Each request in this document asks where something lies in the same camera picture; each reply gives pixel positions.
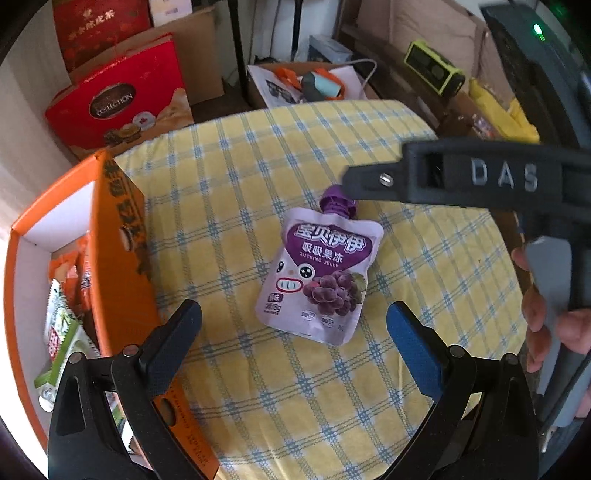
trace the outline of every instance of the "purple spout cap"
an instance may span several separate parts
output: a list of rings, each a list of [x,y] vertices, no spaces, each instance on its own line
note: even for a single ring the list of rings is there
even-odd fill
[[[328,187],[320,199],[322,213],[337,213],[341,217],[351,219],[357,213],[357,202],[345,196],[340,185]]]

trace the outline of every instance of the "human hand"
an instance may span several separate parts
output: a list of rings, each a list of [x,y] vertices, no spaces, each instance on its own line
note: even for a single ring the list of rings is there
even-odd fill
[[[511,258],[516,265],[529,271],[527,258],[522,248],[511,252]],[[552,341],[550,331],[544,326],[546,319],[546,302],[535,286],[523,295],[521,311],[527,322],[525,343],[527,345],[527,371],[537,372],[546,355],[550,351]],[[560,315],[556,323],[556,334],[560,341],[573,352],[586,355],[591,351],[591,309],[580,309]],[[591,410],[591,387],[579,405],[577,417],[586,417]]]

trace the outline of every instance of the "blue checkered pattern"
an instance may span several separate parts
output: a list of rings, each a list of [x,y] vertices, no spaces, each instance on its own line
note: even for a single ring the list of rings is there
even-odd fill
[[[183,368],[222,479],[371,479],[402,451],[430,399],[390,340],[404,300],[475,356],[516,352],[521,295],[485,210],[361,202],[385,230],[353,339],[331,348],[267,328],[254,305],[295,206],[316,208],[348,165],[392,161],[433,138],[397,102],[256,111],[143,143],[118,162],[144,192],[163,315],[199,301],[203,330]]]

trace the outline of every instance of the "gray handle grip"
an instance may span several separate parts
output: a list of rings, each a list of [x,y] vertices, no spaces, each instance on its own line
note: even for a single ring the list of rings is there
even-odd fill
[[[537,405],[536,415],[545,422],[584,359],[584,355],[572,352],[562,345],[555,333],[556,318],[566,312],[569,306],[572,254],[566,240],[543,236],[526,245],[525,255],[535,285],[546,300],[544,325],[552,335],[550,353],[542,365],[537,388],[537,393],[542,397]],[[590,381],[591,365],[583,371],[571,389],[551,426],[566,427],[573,421]]]

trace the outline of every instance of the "grape illustration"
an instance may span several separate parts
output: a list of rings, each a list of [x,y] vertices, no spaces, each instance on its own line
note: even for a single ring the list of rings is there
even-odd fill
[[[336,270],[330,275],[314,277],[304,286],[303,293],[312,305],[318,305],[322,315],[347,316],[361,304],[365,291],[363,275]]]
[[[325,275],[320,279],[320,286],[325,288],[336,289],[336,280],[332,275]]]

